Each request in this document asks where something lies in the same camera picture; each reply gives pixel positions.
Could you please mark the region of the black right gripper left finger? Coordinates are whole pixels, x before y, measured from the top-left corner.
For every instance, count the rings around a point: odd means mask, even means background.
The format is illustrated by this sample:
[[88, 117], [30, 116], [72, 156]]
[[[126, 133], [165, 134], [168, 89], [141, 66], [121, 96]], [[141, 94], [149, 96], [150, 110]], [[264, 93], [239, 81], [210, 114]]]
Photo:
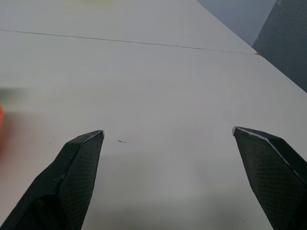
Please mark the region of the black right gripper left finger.
[[0, 230], [81, 230], [104, 137], [96, 130], [68, 141], [33, 180]]

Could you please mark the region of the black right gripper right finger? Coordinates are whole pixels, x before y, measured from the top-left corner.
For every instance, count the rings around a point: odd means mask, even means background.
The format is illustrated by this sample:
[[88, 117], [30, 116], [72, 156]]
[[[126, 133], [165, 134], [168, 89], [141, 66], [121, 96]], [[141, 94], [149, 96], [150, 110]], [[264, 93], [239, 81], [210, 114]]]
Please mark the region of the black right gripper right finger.
[[274, 230], [307, 230], [307, 161], [284, 139], [235, 126], [250, 187]]

